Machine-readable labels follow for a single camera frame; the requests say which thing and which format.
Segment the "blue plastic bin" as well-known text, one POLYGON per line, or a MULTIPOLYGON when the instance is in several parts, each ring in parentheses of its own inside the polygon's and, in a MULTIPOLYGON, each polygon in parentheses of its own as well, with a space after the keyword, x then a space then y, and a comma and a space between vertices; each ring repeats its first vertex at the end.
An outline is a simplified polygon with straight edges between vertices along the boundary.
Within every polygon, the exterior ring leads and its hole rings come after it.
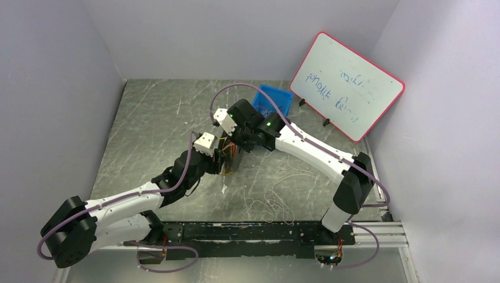
MULTIPOLYGON (((276 104, 278 109, 285 117, 288 115, 294 96, 292 92, 285 91, 266 84, 261 84, 259 86, 259 89, 265 92, 272 99, 272 101, 276 104)), ((276 112, 275 107, 265 96, 262 95, 260 91, 256 92, 256 95, 251 104, 264 117, 268 117, 270 114, 276 112)))

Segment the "grey perforated cable spool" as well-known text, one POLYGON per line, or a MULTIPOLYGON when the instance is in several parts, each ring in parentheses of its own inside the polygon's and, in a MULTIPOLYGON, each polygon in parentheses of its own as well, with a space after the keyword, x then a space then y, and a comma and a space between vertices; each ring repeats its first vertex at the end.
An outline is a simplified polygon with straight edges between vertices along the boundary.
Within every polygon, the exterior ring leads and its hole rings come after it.
POLYGON ((218 149, 221 150, 223 154, 221 175, 231 175, 235 173, 243 157, 244 151, 242 148, 230 141, 229 136, 223 131, 219 138, 218 149))

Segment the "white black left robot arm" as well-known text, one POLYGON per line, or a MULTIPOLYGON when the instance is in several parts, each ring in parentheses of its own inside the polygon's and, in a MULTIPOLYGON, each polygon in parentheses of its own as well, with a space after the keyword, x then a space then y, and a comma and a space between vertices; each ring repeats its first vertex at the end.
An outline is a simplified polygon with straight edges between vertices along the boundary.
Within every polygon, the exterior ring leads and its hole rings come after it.
POLYGON ((41 248, 37 252, 58 268, 67 268, 116 242, 152 245, 163 238, 163 224, 153 211, 187 196, 205 174, 219 174, 225 162, 220 150, 213 156, 185 151, 173 166, 138 188, 98 200, 68 198, 40 232, 50 255, 44 255, 41 248))

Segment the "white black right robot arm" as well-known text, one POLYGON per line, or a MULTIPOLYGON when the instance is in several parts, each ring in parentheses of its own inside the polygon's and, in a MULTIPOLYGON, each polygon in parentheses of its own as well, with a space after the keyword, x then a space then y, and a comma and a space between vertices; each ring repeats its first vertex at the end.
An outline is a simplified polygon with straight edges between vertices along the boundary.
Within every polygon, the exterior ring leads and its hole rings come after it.
POLYGON ((321 218, 323 227, 338 232, 359 213, 376 178, 371 158, 361 152, 350 154, 333 148, 307 134, 276 110, 263 116, 245 99, 230 108, 219 108, 213 120, 230 141, 246 152, 260 146, 295 156, 338 182, 332 204, 321 218))

